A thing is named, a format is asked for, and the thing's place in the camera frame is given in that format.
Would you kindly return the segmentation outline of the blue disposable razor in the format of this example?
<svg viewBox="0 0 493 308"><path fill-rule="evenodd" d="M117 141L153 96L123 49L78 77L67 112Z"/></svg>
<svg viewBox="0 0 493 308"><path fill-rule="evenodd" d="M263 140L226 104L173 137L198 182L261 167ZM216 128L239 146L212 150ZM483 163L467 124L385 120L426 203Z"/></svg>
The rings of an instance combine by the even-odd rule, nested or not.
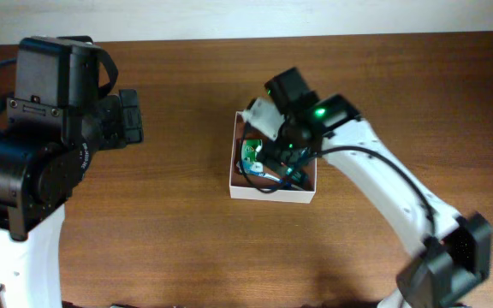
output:
<svg viewBox="0 0 493 308"><path fill-rule="evenodd" d="M283 190L294 190L292 185L289 183L280 183L280 184L278 184L278 186L280 187L280 189L283 189Z"/></svg>

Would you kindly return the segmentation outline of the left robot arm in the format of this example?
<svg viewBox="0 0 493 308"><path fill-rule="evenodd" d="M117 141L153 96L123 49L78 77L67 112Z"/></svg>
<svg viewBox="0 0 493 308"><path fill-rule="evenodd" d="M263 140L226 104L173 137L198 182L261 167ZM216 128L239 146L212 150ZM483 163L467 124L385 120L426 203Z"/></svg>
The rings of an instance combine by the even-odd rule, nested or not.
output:
<svg viewBox="0 0 493 308"><path fill-rule="evenodd" d="M60 307L65 204L96 153L143 141L133 89L88 36L24 38L0 97L0 307Z"/></svg>

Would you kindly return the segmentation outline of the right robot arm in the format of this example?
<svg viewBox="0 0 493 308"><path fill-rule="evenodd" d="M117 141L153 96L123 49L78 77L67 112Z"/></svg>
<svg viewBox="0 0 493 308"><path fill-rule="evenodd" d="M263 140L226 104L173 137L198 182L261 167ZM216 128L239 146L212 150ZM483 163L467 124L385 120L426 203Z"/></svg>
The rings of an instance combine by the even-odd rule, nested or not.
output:
<svg viewBox="0 0 493 308"><path fill-rule="evenodd" d="M493 229L478 212L463 216L428 189L384 145L341 94L322 99L297 68L270 80L243 111L246 124L280 152L300 150L285 177L317 158L341 171L395 231L411 261L378 307L458 307L490 276Z"/></svg>

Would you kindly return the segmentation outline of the blue white toothbrush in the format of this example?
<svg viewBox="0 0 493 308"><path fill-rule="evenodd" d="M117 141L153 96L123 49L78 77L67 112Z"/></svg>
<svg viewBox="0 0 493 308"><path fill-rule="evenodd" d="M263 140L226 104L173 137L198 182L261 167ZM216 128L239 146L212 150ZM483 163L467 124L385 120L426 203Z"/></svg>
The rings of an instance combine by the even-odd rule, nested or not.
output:
<svg viewBox="0 0 493 308"><path fill-rule="evenodd" d="M246 182L251 182L254 186L262 189L269 189L282 184L282 179L264 168L260 162L252 163L246 159L242 163L235 164L240 175L247 177Z"/></svg>

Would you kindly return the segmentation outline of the green white soap box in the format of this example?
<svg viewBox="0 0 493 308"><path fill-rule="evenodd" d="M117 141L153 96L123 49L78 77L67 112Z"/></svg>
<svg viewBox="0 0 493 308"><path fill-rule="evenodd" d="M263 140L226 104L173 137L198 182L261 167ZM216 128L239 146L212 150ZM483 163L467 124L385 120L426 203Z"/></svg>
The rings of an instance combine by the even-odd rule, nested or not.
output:
<svg viewBox="0 0 493 308"><path fill-rule="evenodd" d="M241 147L241 160L243 169L251 174L259 174L264 171L263 164L257 159L258 150L262 148L261 139L246 139Z"/></svg>

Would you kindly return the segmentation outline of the green red toothpaste tube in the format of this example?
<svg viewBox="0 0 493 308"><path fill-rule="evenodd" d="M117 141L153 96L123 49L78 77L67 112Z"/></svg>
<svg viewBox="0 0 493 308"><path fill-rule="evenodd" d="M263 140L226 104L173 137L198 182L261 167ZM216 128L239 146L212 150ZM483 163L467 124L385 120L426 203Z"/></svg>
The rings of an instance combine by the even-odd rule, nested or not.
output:
<svg viewBox="0 0 493 308"><path fill-rule="evenodd" d="M303 169L299 169L291 174L291 180L298 186L305 186L309 183L309 174Z"/></svg>

